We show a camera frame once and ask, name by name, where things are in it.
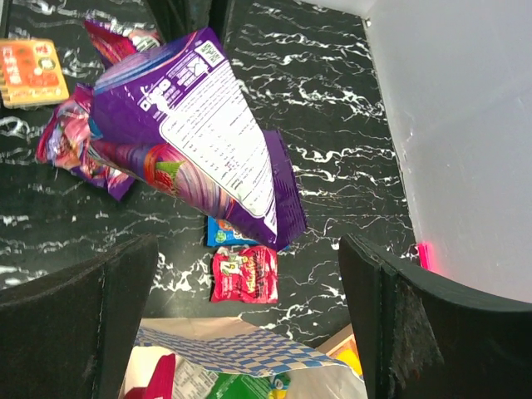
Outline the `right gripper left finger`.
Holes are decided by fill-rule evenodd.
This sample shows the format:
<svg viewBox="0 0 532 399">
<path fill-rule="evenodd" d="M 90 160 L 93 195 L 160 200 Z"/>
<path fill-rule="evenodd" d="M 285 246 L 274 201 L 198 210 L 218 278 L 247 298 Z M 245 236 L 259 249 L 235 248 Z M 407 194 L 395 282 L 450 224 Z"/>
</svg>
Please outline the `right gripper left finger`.
<svg viewBox="0 0 532 399">
<path fill-rule="evenodd" d="M 118 397 L 158 253 L 142 235 L 2 290 L 1 396 Z"/>
</svg>

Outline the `purple Fox's berries candy bag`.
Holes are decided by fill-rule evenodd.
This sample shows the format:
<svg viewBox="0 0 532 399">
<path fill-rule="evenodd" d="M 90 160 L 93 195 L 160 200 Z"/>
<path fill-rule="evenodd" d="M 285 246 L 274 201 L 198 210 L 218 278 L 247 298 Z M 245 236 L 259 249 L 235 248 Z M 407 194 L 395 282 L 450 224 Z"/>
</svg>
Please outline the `purple Fox's berries candy bag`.
<svg viewBox="0 0 532 399">
<path fill-rule="evenodd" d="M 41 163 L 67 170 L 104 189 L 115 200 L 121 200 L 135 179 L 103 165 L 89 153 L 91 100 L 92 87 L 78 84 L 70 97 L 52 113 L 39 139 L 36 158 Z"/>
</svg>

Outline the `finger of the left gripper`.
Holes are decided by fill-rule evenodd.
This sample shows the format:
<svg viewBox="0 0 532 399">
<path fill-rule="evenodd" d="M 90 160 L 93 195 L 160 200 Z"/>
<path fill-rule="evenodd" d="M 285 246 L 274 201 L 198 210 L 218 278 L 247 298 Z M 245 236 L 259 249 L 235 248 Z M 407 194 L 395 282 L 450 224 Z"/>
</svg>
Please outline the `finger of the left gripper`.
<svg viewBox="0 0 532 399">
<path fill-rule="evenodd" d="M 156 29 L 165 42 L 187 34 L 187 2 L 183 0 L 144 0 Z"/>
<path fill-rule="evenodd" d="M 223 44 L 229 44 L 236 23 L 235 0 L 212 0 L 209 10 L 209 26 Z"/>
</svg>

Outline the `magenta snack bag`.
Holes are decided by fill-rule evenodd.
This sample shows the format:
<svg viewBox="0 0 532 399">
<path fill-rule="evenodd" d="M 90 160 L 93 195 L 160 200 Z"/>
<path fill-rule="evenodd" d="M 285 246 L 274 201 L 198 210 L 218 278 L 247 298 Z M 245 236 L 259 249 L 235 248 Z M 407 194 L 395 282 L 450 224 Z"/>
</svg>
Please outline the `magenta snack bag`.
<svg viewBox="0 0 532 399">
<path fill-rule="evenodd" d="M 131 359 L 126 369 L 122 398 L 164 398 L 173 395 L 176 360 L 174 354 L 157 359 Z"/>
</svg>

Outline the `blue checkered paper bag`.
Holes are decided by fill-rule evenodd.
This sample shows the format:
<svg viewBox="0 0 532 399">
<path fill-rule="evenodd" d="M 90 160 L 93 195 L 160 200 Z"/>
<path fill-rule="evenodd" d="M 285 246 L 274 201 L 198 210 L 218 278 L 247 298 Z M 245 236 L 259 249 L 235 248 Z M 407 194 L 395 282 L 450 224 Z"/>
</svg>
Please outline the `blue checkered paper bag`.
<svg viewBox="0 0 532 399">
<path fill-rule="evenodd" d="M 367 397 L 364 381 L 344 362 L 239 318 L 142 319 L 130 360 L 165 354 L 175 355 L 176 366 L 186 360 L 217 373 L 286 373 L 285 398 Z"/>
</svg>

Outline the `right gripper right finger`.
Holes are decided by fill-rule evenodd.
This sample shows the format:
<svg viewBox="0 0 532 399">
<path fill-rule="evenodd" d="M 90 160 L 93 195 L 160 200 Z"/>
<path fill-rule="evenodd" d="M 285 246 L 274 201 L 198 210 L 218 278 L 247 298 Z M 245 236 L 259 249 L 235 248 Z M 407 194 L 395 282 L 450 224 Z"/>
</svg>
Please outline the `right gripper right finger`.
<svg viewBox="0 0 532 399">
<path fill-rule="evenodd" d="M 440 276 L 356 235 L 338 262 L 370 398 L 528 398 L 531 306 Z"/>
</svg>

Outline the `blue M&M's packet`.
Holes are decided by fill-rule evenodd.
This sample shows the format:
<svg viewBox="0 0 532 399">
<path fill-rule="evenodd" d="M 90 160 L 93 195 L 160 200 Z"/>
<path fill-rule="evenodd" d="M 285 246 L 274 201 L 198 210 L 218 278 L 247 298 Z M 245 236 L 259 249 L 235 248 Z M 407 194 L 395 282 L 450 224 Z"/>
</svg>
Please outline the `blue M&M's packet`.
<svg viewBox="0 0 532 399">
<path fill-rule="evenodd" d="M 208 216 L 205 245 L 218 248 L 222 246 L 257 246 L 259 243 L 243 236 L 227 222 Z"/>
</svg>

